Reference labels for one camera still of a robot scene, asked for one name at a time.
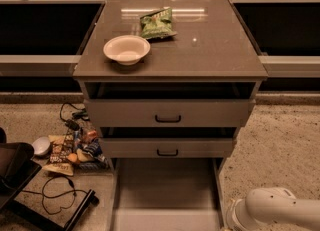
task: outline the white robotic arm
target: white robotic arm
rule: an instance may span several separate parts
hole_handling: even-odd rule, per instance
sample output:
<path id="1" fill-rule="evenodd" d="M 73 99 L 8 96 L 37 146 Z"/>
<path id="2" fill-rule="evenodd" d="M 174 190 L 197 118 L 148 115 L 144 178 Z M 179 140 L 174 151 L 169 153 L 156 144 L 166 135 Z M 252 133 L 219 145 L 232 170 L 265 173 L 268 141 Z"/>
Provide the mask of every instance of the white robotic arm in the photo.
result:
<path id="1" fill-rule="evenodd" d="M 285 188 L 251 190 L 245 199 L 232 203 L 226 222 L 234 231 L 253 231 L 274 223 L 296 224 L 320 230 L 320 201 L 297 199 Z"/>

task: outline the chip bag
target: chip bag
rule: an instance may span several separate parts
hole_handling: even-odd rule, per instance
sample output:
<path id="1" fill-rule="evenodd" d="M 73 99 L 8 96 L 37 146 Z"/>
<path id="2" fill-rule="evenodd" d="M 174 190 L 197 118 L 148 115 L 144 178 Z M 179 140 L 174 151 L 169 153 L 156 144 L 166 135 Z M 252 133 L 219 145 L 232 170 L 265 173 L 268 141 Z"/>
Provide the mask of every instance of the chip bag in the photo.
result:
<path id="1" fill-rule="evenodd" d="M 177 34 L 177 32 L 172 31 L 171 8 L 153 11 L 141 16 L 140 24 L 142 28 L 141 37 L 145 39 L 162 39 Z"/>

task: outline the cabinet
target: cabinet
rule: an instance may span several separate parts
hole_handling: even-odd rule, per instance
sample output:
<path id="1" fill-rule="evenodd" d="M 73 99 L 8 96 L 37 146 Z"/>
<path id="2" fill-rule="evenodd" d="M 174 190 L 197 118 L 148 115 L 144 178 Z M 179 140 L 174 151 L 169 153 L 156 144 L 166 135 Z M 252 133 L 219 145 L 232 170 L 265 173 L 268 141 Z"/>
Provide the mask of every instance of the cabinet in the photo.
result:
<path id="1" fill-rule="evenodd" d="M 102 48 L 109 39 L 140 34 L 139 15 L 167 6 L 173 8 L 176 36 L 151 41 L 151 51 L 133 66 L 121 66 L 104 56 Z M 121 203 L 123 200 L 131 202 L 131 210 L 133 205 L 140 207 L 139 210 L 135 208 L 135 213 L 129 214 L 127 220 L 137 217 L 137 211 L 140 217 L 149 216 L 156 214 L 155 208 L 164 207 L 153 203 L 146 206 L 141 203 L 143 197 L 130 198 L 132 194 L 126 191 L 133 189 L 133 184 L 135 195 L 153 187 L 158 189 L 157 194 L 165 197 L 163 190 L 150 181 L 154 175 L 166 179 L 163 182 L 176 189 L 179 185 L 168 176 L 169 169 L 172 172 L 185 169 L 191 175 L 188 180 L 193 180 L 192 175 L 199 177 L 199 173 L 192 169 L 198 170 L 199 166 L 202 166 L 199 171 L 206 172 L 205 177 L 208 177 L 208 166 L 211 166 L 208 159 L 214 159 L 213 169 L 221 168 L 223 160 L 234 149 L 240 129 L 250 117 L 256 92 L 266 77 L 228 0 L 108 0 L 74 78 L 81 86 L 84 104 L 98 130 L 105 156 L 110 162 L 121 159 L 120 167 L 115 167 L 115 175 L 122 179 L 122 186 L 115 188 L 118 199 L 114 204 L 114 212 L 121 213 L 111 221 L 115 225 L 113 230 L 120 230 L 117 223 L 124 222 L 119 219 L 128 217 L 126 207 L 129 206 Z M 151 174 L 144 175 L 149 168 Z M 219 190 L 216 177 L 212 180 L 215 185 L 206 183 L 205 187 L 216 193 Z M 186 207 L 182 202 L 177 204 L 179 206 L 164 207 L 165 219 L 170 215 L 167 207 L 171 210 Z M 217 210 L 219 199 L 215 199 L 215 204 Z M 120 210 L 119 205 L 127 210 Z M 207 208 L 208 205 L 203 206 L 202 217 L 211 216 L 212 211 L 208 213 Z M 161 216 L 158 221 L 163 224 L 166 221 L 162 213 L 156 215 Z M 179 211 L 176 216 L 184 216 L 189 223 L 184 230 L 199 228 L 192 228 L 186 214 Z"/>

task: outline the floor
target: floor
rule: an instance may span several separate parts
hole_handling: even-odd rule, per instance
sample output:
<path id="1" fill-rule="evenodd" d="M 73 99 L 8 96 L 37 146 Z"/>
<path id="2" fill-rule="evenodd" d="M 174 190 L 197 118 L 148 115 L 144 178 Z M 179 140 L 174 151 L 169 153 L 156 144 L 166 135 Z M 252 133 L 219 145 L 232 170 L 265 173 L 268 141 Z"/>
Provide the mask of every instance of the floor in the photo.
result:
<path id="1" fill-rule="evenodd" d="M 8 135 L 9 142 L 32 143 L 47 135 L 63 135 L 64 123 L 59 118 L 63 103 L 71 102 L 81 107 L 82 97 L 74 95 L 0 95 L 0 126 Z M 74 109 L 65 106 L 63 116 L 68 117 Z M 220 183 L 223 189 L 224 206 L 231 199 L 246 196 L 249 190 L 258 187 L 282 186 L 291 190 L 297 198 L 320 200 L 320 94 L 259 94 L 257 105 L 245 128 L 238 137 L 238 143 L 227 159 Z M 35 158 L 42 165 L 46 159 Z M 50 172 L 41 170 L 33 179 L 28 190 L 40 191 L 52 177 Z M 76 170 L 71 179 L 76 188 L 96 191 L 100 204 L 90 207 L 81 218 L 75 230 L 106 230 L 110 213 L 110 196 L 113 175 L 110 170 L 83 172 Z M 65 180 L 56 180 L 48 187 L 59 193 L 68 190 Z M 75 205 L 81 201 L 81 193 Z M 46 202 L 50 211 L 67 206 L 72 198 L 63 197 Z M 18 200 L 35 211 L 64 225 L 75 207 L 64 210 L 56 216 L 48 216 L 37 195 L 22 193 Z M 36 230 L 25 221 L 9 212 L 0 214 L 1 230 Z M 302 231 L 294 225 L 277 224 L 261 231 Z"/>

